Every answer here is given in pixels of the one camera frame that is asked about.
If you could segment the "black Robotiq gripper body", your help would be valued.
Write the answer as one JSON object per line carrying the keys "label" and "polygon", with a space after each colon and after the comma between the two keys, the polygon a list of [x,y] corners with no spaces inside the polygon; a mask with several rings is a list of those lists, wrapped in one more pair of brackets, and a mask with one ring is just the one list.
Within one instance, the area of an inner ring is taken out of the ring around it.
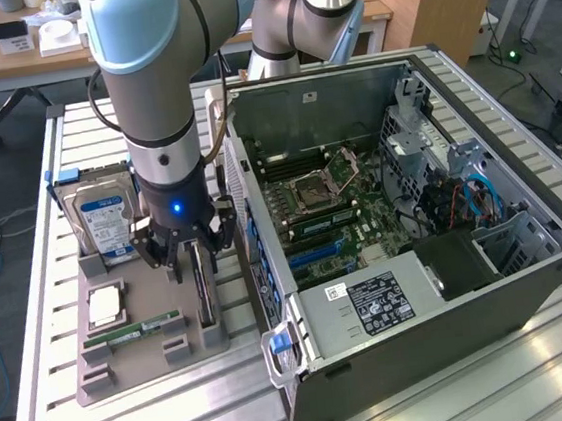
{"label": "black Robotiq gripper body", "polygon": [[214,209],[203,161],[198,161],[187,177],[174,184],[153,183],[138,173],[135,175],[151,218],[161,228],[178,231],[186,238],[210,229]]}

